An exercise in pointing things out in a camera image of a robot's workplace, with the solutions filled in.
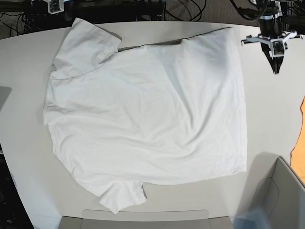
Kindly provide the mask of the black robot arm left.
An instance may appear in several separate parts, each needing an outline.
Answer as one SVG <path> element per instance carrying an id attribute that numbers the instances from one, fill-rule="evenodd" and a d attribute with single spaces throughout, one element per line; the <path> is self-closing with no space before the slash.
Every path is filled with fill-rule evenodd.
<path id="1" fill-rule="evenodd" d="M 260 33 L 257 36 L 247 36 L 241 44 L 260 43 L 273 73 L 278 74 L 288 49 L 288 40 L 295 38 L 303 40 L 305 36 L 297 31 L 283 31 L 285 20 L 295 19 L 295 16 L 283 15 L 280 0 L 252 0 L 250 3 L 256 7 L 256 10 L 239 8 L 238 13 L 248 21 L 257 20 Z"/>

